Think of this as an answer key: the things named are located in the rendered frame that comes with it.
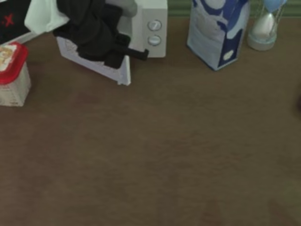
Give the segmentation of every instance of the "milk carton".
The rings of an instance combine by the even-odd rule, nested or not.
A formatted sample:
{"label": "milk carton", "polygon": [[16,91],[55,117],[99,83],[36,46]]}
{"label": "milk carton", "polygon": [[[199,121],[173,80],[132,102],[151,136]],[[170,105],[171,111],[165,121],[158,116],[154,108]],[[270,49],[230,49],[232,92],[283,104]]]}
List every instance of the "milk carton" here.
{"label": "milk carton", "polygon": [[238,58],[250,15],[249,0],[192,0],[187,45],[217,71]]}
{"label": "milk carton", "polygon": [[0,105],[24,105],[31,87],[27,55],[26,47],[19,43],[0,46]]}

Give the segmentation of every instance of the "green curtain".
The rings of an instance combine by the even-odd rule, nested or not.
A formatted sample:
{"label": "green curtain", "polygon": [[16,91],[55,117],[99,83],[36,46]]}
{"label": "green curtain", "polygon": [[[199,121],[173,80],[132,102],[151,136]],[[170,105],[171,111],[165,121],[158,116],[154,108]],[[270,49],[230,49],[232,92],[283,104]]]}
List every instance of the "green curtain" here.
{"label": "green curtain", "polygon": [[[257,9],[258,0],[251,0],[251,15]],[[189,16],[191,0],[168,0],[170,16]],[[301,17],[301,0],[288,0],[284,16]]]}

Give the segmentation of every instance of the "blue and white carton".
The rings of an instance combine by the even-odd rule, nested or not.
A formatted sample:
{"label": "blue and white carton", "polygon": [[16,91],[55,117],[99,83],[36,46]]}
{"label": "blue and white carton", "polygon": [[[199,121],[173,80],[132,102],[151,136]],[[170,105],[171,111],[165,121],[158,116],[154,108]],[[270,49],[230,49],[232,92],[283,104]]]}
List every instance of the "blue and white carton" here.
{"label": "blue and white carton", "polygon": [[187,45],[217,71],[238,59],[249,0],[192,0]]}

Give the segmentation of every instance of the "dial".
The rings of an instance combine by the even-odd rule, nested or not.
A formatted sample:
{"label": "dial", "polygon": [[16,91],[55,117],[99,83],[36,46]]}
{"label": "dial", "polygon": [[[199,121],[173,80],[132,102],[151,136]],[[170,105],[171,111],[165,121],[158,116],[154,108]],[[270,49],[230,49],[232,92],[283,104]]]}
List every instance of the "dial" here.
{"label": "dial", "polygon": [[152,45],[152,46],[160,45],[161,44],[161,37],[157,36],[157,35],[149,37],[149,44]]}
{"label": "dial", "polygon": [[149,22],[148,27],[151,31],[156,32],[162,28],[162,23],[159,20],[153,20]]}

